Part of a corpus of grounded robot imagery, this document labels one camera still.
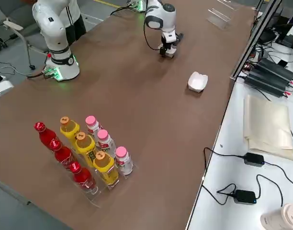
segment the bottle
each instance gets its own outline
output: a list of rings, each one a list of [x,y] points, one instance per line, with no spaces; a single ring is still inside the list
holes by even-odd
[[[105,129],[98,132],[99,146],[102,151],[107,152],[112,158],[116,156],[116,144]]]
[[[93,160],[95,159],[96,148],[95,142],[90,135],[79,132],[76,135],[75,148],[78,154],[81,154],[89,167],[93,168]]]
[[[86,193],[96,194],[98,187],[95,179],[92,177],[88,169],[81,167],[76,161],[71,164],[71,172],[73,172],[73,180],[78,184]]]
[[[37,122],[34,125],[34,128],[39,133],[39,138],[41,142],[49,149],[52,150],[50,147],[50,143],[52,140],[59,140],[56,133],[52,131],[51,129],[48,129],[45,127],[45,125],[42,122]]]
[[[109,187],[119,182],[119,173],[114,166],[114,159],[103,151],[98,151],[93,160],[93,166],[101,173],[101,178]]]
[[[50,148],[54,151],[56,160],[61,163],[66,170],[71,171],[71,164],[77,161],[72,151],[66,146],[62,146],[59,140],[52,140]]]
[[[94,138],[95,144],[99,146],[98,132],[103,129],[103,127],[94,116],[86,117],[85,121],[88,128],[88,134]]]
[[[120,171],[124,175],[128,175],[133,171],[133,162],[131,157],[129,156],[126,148],[118,147],[116,150],[116,160],[117,165],[120,168]]]
[[[65,135],[70,143],[74,146],[76,141],[76,134],[79,133],[79,124],[64,116],[60,119],[60,132]]]

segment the pink bottle cap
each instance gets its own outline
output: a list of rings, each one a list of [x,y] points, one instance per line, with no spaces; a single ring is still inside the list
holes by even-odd
[[[95,119],[94,116],[86,117],[85,121],[86,121],[86,124],[89,126],[94,126],[97,123],[97,119]]]
[[[45,125],[42,122],[37,122],[34,125],[34,128],[38,131],[38,132],[42,132],[45,130]]]
[[[117,157],[123,158],[123,157],[126,156],[126,154],[127,154],[127,150],[126,150],[125,147],[120,146],[120,147],[117,148],[117,150],[116,150]]]
[[[107,140],[108,138],[108,132],[105,129],[102,129],[98,132],[98,138],[100,140]]]

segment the black power adapter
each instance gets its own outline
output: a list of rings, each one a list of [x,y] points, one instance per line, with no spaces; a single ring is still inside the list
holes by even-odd
[[[265,164],[265,160],[262,155],[247,152],[243,156],[244,163],[256,167],[262,167]]]
[[[232,198],[234,198],[234,202],[236,204],[242,204],[242,205],[254,205],[257,202],[255,193],[252,191],[247,190],[239,190],[237,189],[234,193],[228,194],[228,193],[222,193],[218,192],[219,194],[227,195]]]

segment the brown table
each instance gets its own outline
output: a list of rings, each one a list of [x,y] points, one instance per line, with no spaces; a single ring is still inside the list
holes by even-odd
[[[72,46],[80,75],[68,82],[26,80],[0,98],[0,180],[78,230],[184,229],[230,94],[229,75],[253,21],[238,10],[222,31],[206,21],[215,0],[171,0],[177,32],[174,59],[162,59],[143,37],[142,14],[120,12]],[[153,47],[160,32],[146,30]],[[187,89],[192,72],[209,76],[203,93]],[[69,116],[85,129],[95,115],[139,166],[97,209],[52,160],[33,128],[59,133]]]

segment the chair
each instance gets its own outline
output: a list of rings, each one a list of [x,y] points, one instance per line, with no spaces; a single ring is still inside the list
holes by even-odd
[[[21,0],[0,0],[0,10],[6,16],[3,23],[22,39],[29,67],[35,69],[31,64],[29,49],[44,54],[48,52],[48,47],[33,18],[32,6]]]

